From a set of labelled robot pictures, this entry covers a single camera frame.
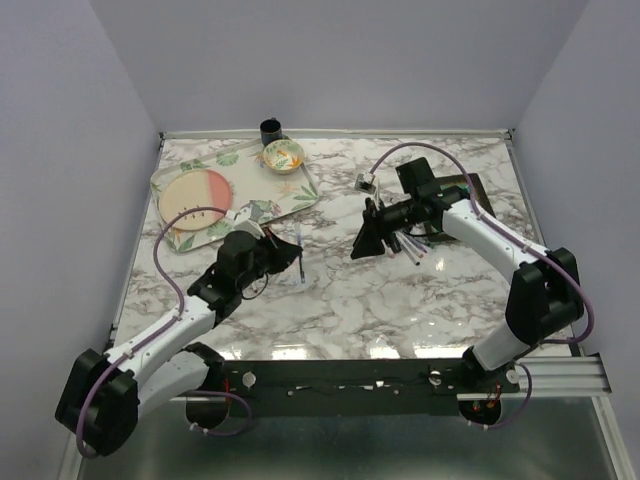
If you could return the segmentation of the blue red whiteboard pen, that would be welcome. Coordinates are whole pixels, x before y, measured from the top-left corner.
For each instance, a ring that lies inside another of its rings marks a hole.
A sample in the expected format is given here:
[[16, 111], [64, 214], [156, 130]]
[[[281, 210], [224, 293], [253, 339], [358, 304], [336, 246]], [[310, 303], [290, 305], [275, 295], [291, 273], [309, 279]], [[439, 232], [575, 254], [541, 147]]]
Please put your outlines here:
[[306, 283], [306, 275], [305, 275], [304, 263], [303, 263], [303, 251], [304, 251], [304, 249], [303, 249], [303, 239], [302, 239], [300, 223], [296, 223], [296, 225], [295, 225], [295, 233], [296, 233], [297, 244], [301, 248], [301, 253], [300, 253], [299, 258], [298, 258], [300, 283], [302, 285], [304, 285]]

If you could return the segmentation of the green cap black highlighter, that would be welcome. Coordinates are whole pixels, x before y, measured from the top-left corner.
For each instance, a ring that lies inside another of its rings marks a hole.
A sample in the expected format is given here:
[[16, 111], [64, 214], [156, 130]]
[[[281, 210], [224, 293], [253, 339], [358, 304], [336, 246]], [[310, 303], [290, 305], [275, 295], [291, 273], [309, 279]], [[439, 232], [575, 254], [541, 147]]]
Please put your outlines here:
[[400, 243], [398, 242], [398, 239], [396, 237], [395, 234], [391, 234], [389, 236], [389, 242], [388, 242], [389, 248], [391, 249], [391, 251], [394, 254], [398, 254], [401, 252], [402, 248], [400, 246]]

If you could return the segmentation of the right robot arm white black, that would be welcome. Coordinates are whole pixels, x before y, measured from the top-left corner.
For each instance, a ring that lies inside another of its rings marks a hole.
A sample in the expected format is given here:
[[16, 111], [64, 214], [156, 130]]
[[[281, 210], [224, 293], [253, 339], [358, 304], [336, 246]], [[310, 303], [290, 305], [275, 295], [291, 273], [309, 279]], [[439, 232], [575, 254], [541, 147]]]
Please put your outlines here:
[[583, 315], [577, 262], [570, 251], [550, 251], [516, 234], [484, 210], [470, 188], [442, 187], [425, 158], [397, 167], [396, 173], [408, 197], [392, 205], [378, 199], [373, 174], [357, 176], [356, 189], [369, 196], [352, 259], [380, 256], [397, 232], [427, 224], [472, 248], [510, 286], [504, 321], [463, 355], [459, 371], [467, 389], [485, 390], [497, 370]]

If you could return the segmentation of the grey purple marker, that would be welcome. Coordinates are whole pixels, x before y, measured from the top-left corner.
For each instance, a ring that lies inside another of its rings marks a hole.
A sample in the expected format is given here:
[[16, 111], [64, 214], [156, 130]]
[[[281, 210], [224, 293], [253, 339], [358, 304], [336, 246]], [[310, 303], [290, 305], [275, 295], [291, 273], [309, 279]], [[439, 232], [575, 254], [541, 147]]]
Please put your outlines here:
[[422, 242], [420, 239], [415, 238], [415, 237], [409, 237], [409, 240], [411, 240], [413, 242], [413, 244], [419, 248], [421, 251], [428, 253], [429, 252], [429, 248], [428, 246]]

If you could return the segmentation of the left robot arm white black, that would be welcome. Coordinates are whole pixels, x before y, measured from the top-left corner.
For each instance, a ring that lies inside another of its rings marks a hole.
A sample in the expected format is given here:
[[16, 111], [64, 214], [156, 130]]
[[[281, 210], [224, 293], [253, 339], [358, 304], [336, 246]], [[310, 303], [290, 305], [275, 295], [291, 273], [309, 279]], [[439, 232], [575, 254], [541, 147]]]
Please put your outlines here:
[[152, 404], [189, 390], [214, 393], [222, 372], [190, 342], [228, 318], [250, 285], [283, 272], [302, 253], [273, 233], [233, 231], [216, 261], [179, 292], [176, 307], [116, 348], [81, 353], [55, 410], [56, 420], [74, 433], [79, 453], [93, 459], [117, 451]]

